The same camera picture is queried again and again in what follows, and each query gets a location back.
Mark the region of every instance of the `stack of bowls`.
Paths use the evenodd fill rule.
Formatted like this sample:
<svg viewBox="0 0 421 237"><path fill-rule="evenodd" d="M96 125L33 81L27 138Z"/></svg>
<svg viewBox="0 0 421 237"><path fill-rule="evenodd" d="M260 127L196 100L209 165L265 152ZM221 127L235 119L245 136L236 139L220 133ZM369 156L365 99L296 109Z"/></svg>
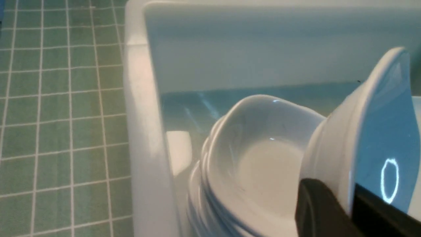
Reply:
<svg viewBox="0 0 421 237"><path fill-rule="evenodd" d="M324 119L267 95L238 102L213 126L190 178L188 217L196 232L203 237L297 236L301 159Z"/></svg>
<svg viewBox="0 0 421 237"><path fill-rule="evenodd" d="M391 162L399 191L385 183ZM419 163L409 54L394 48L328 118L267 95L239 101L203 144L187 214L200 237L296 237L301 179L323 181L349 215L355 181L405 211Z"/></svg>

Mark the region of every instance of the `dish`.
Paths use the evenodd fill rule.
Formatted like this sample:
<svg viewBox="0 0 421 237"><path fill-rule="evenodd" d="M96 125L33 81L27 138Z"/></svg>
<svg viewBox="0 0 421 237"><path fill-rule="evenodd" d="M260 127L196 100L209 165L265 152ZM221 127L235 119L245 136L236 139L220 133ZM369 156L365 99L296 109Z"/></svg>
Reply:
<svg viewBox="0 0 421 237"><path fill-rule="evenodd" d="M324 182L348 215L355 182L398 209L408 209L420 159L409 65L404 48L389 50L319 125L306 149L300 178Z"/></svg>
<svg viewBox="0 0 421 237"><path fill-rule="evenodd" d="M255 236L297 236L301 159L324 119L272 96L239 101L209 138L202 164L203 188L223 216Z"/></svg>

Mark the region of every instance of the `white dish rack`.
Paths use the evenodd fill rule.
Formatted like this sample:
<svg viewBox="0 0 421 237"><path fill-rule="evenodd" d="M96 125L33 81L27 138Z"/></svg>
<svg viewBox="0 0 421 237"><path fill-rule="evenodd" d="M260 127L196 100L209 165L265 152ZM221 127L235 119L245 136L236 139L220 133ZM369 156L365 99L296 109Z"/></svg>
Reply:
<svg viewBox="0 0 421 237"><path fill-rule="evenodd" d="M396 46L421 60L417 0L148 2L129 0L125 9L136 237L193 236L183 206L192 166L172 174L161 95L357 83ZM412 80L421 84L419 69Z"/></svg>

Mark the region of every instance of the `white grout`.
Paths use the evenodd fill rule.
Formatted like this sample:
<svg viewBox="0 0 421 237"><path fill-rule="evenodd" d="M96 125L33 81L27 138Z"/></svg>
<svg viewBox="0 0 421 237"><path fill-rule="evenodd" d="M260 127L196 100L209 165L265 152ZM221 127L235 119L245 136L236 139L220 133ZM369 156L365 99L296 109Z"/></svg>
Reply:
<svg viewBox="0 0 421 237"><path fill-rule="evenodd" d="M132 218L132 217L133 217L132 215L125 215L125 216L113 218L112 221L120 221L120 220L129 219L129 218ZM108 222L108 220L95 221L95 222L90 222L90 223L75 225L75 228L93 226L93 225L103 224L103 223L107 223L107 222ZM37 232L37 233L35 233L34 236L39 236L39 235L42 235L42 234L52 234L52 233L56 233L56 232L64 231L64 230L69 230L69 229L71 229L71 227L64 227L64 228L59 228L59 229L52 229L52 230ZM19 236L15 236L15 237L30 237L30 235L25 234L25 235L19 235Z"/></svg>
<svg viewBox="0 0 421 237"><path fill-rule="evenodd" d="M75 236L75 197L74 197L74 169L73 169L73 122L72 122L72 62L70 56L70 20L69 20L69 2L66 0L66 28L67 28L67 63L69 72L69 148L70 148L70 232L71 237Z"/></svg>
<svg viewBox="0 0 421 237"><path fill-rule="evenodd" d="M119 43L103 43L103 44L97 44L96 46L116 46L119 45ZM77 47L93 47L92 44L79 44L79 45L71 45L71 46L52 46L52 47L31 47L31 48L15 48L15 50L42 50L42 49L56 49L56 48L77 48ZM0 51L9 51L9 48L2 48Z"/></svg>
<svg viewBox="0 0 421 237"><path fill-rule="evenodd" d="M85 91L72 91L72 92L55 92L55 93L46 93L46 94L41 94L41 96L51 96L51 95L61 95L61 94L77 94L77 93L87 93L87 92L106 92L106 91L118 91L118 90L122 90L122 87L115 87L115 88L107 88L107 89L93 89L93 90L85 90ZM29 94L29 95L17 95L17 96L9 96L9 99L20 99L20 98L28 98L28 97L37 97L38 94Z"/></svg>
<svg viewBox="0 0 421 237"><path fill-rule="evenodd" d="M95 65L96 68L96 79L98 81L98 90L101 90L101 80L99 79L99 67L98 67L98 52L96 50L96 37L95 37L95 27L93 23L93 11L90 8L90 15L91 15L91 25L92 25L92 36L93 36L93 45L94 45L94 53L95 53ZM107 199L108 199L108 218L109 218L109 229L110 229L110 237L114 237L113 225L112 225L112 206L111 206L111 192L109 186L109 172L108 172L108 155L107 155L107 140L105 138L105 122L104 122L104 110L102 107L102 94L99 93L99 110L101 113L101 125L102 125L102 142L104 144L104 162L105 162L105 176L107 178Z"/></svg>
<svg viewBox="0 0 421 237"><path fill-rule="evenodd" d="M10 52L10 62L9 62L9 71L8 71L8 77L7 77L7 86L6 86L6 97L4 102L4 109L3 109L3 118L2 118L2 129L0 132L0 165L1 160L3 156L3 143L4 143L4 125L6 124L6 114L7 114L7 107L8 107L8 101L9 101L9 91L10 91L10 80L12 78L12 65L13 65L13 53L15 48L15 38L16 38L16 22L18 19L18 3L19 0L16 0L15 2L15 19L13 23L13 34L12 34L12 48Z"/></svg>
<svg viewBox="0 0 421 237"><path fill-rule="evenodd" d="M107 144L105 146L99 145L99 146L90 146L90 147L83 147L83 148L74 148L73 151L86 151L86 150L91 150L91 149L113 147L113 146L119 146L119 145L128 145L128 144L129 143L114 143L114 144ZM38 156L54 155L54 154L61 154L61 153L67 153L67 152L70 152L70 150L44 152L44 153L39 153ZM35 156L35 154L12 156L12 157L2 158L2 161L22 159L22 158L28 158L28 157L33 157L33 156Z"/></svg>
<svg viewBox="0 0 421 237"><path fill-rule="evenodd" d="M38 175L38 152L40 146L40 119L41 119L41 89L43 79L43 44L44 44L44 0L41 0L41 40L40 40L40 71L38 74L38 106L37 106L37 130L35 135L35 164L34 164L34 180L33 180L33 194L32 194L32 212L31 212L31 236L35 231L35 203L37 200L37 175Z"/></svg>
<svg viewBox="0 0 421 237"><path fill-rule="evenodd" d="M48 121L37 121L34 123L24 123L24 124L6 124L2 127L19 127L19 126L30 126L30 125L38 125L38 124L50 124L55 122L66 122L66 121L75 121L75 120L83 120L83 119L100 119L101 117L109 118L109 117L118 117L118 116L125 116L126 113L116 113L116 114L109 114L109 115L98 115L98 116L86 116L86 117L78 117L78 118L62 118L62 119L55 119L55 120L48 120Z"/></svg>
<svg viewBox="0 0 421 237"><path fill-rule="evenodd" d="M121 67L123 64L111 64L111 65L101 65L99 67ZM79 68L96 68L96 66L76 66L71 67L70 69L79 69ZM43 69L42 71L57 71L57 70L68 70L68 67L61 67L61 68L51 68L51 69ZM12 73L37 73L39 70L21 70L21 71L11 71ZM0 73L9 73L9 71L0 71Z"/></svg>
<svg viewBox="0 0 421 237"><path fill-rule="evenodd" d="M105 24L105 25L96 25L95 27L110 27L110 26L114 26L115 24ZM84 25L80 25L80 26L69 26L70 29L73 28L91 28L92 26L84 26ZM2 28L2 30L13 30L14 28L10 28L10 27L4 27ZM40 27L18 27L15 28L17 30L40 30ZM66 26L50 26L50 27L44 27L44 29L67 29Z"/></svg>
<svg viewBox="0 0 421 237"><path fill-rule="evenodd" d="M97 8L95 7L95 10L106 10L111 9L112 7L104 7L104 8ZM85 7L79 7L79 8L49 8L44 9L44 11L66 11L66 10L89 10L89 8ZM5 9L5 12L14 11L12 9ZM41 9L18 9L18 11L41 11Z"/></svg>
<svg viewBox="0 0 421 237"><path fill-rule="evenodd" d="M48 192L48 191L56 191L60 189L68 189L68 188L74 188L74 187L81 187L86 185L92 185L92 184L98 184L98 183L105 183L107 181L118 181L118 180L124 180L131 178L131 175L117 177L117 178L110 178L109 180L103 179L103 180L96 180L96 181L90 181L90 182L84 182L84 183L76 183L76 184L70 184L70 185L64 185L59 187L53 187L53 188L45 188L45 189L37 189L35 191L25 191L25 192L19 192L19 193L13 193L13 194L3 194L0 195L0 198L4 197L15 197L25 194L33 194L33 193L41 193L41 192Z"/></svg>
<svg viewBox="0 0 421 237"><path fill-rule="evenodd" d="M112 7L112 14L114 17L115 29L117 31L117 40L118 40L118 44L120 45L120 57L121 57L121 61L123 61L123 48L122 48L121 39L120 39L120 29L118 28L118 25L117 25L117 15L115 13L116 8L114 7L114 0L110 0L110 1L111 1L111 7Z"/></svg>

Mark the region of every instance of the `green tile floor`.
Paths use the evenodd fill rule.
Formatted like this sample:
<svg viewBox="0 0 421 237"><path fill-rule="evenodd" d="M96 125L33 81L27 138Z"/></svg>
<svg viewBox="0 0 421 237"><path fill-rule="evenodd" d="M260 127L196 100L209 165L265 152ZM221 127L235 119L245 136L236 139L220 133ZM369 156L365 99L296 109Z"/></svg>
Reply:
<svg viewBox="0 0 421 237"><path fill-rule="evenodd" d="M127 0L5 0L0 237L132 237Z"/></svg>

